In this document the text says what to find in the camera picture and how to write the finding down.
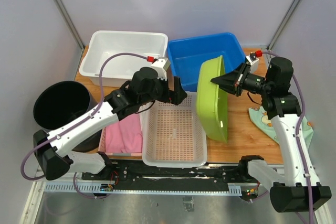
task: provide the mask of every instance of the blue plastic tray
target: blue plastic tray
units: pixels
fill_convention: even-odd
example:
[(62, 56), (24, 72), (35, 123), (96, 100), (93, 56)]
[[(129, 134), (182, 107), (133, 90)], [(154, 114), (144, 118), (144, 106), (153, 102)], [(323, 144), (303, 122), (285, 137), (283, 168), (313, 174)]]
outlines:
[(197, 91), (198, 75), (204, 61), (223, 55), (225, 73), (245, 60), (244, 52), (231, 33), (214, 34), (168, 42), (168, 57), (174, 76), (181, 78), (185, 91)]

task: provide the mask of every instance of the black trash can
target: black trash can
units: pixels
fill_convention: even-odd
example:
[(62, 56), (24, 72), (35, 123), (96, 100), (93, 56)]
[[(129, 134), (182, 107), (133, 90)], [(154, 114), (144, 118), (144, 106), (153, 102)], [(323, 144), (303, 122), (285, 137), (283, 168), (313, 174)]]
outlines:
[[(47, 88), (36, 100), (34, 119), (46, 132), (56, 130), (84, 115), (97, 105), (89, 90), (75, 81), (63, 81)], [(101, 131), (90, 136), (73, 151), (88, 152), (98, 147)]]

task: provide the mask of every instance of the white plastic container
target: white plastic container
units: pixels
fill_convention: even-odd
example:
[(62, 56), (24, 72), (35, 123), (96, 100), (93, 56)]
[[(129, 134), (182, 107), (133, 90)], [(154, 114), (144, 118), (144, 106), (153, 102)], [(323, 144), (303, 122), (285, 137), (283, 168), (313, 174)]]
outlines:
[[(154, 58), (164, 57), (167, 49), (166, 34), (140, 33), (135, 31), (97, 31), (90, 40), (89, 50), (84, 57), (79, 72), (99, 85), (99, 71), (103, 63), (112, 55), (132, 52)], [(104, 68), (104, 86), (120, 87), (131, 80), (133, 74), (151, 63), (134, 56), (119, 56), (112, 59)]]
[(206, 163), (206, 135), (196, 114), (195, 92), (188, 92), (179, 106), (156, 102), (144, 114), (142, 160), (145, 164), (190, 168)]

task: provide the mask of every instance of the mint green towel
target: mint green towel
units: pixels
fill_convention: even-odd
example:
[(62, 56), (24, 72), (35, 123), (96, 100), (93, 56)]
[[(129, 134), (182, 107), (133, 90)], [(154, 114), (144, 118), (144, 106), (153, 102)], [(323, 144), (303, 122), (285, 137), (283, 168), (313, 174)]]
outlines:
[[(268, 120), (266, 111), (263, 107), (253, 107), (248, 109), (248, 113), (250, 114), (251, 121), (263, 132), (265, 132), (271, 139), (275, 142), (279, 143), (278, 137), (275, 134), (275, 130), (272, 126), (270, 120)], [(307, 148), (309, 148), (311, 139), (313, 137), (313, 128), (310, 126), (310, 123), (307, 121), (306, 117), (302, 120), (302, 129), (303, 129), (303, 137), (306, 141)]]

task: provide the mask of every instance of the wooden table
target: wooden table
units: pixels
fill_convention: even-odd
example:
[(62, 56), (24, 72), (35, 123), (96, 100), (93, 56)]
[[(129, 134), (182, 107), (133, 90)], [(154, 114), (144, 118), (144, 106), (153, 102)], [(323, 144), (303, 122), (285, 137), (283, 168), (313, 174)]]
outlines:
[[(258, 50), (258, 48), (244, 48), (246, 55), (255, 50)], [(82, 59), (87, 51), (88, 46), (85, 48)], [(265, 73), (266, 66), (264, 59), (262, 59), (255, 74), (265, 76)], [(99, 86), (94, 85), (89, 78), (81, 76), (78, 71), (75, 80), (85, 85), (96, 101), (100, 100)], [(104, 94), (107, 95), (114, 89), (112, 87), (104, 87)], [(258, 95), (253, 95), (253, 98), (256, 102), (260, 102)], [(256, 104), (249, 100), (246, 92), (241, 97), (228, 95), (228, 143), (225, 144), (208, 138), (208, 162), (237, 163), (241, 156), (260, 155), (269, 164), (283, 164), (279, 145), (250, 121), (247, 110), (254, 106)]]

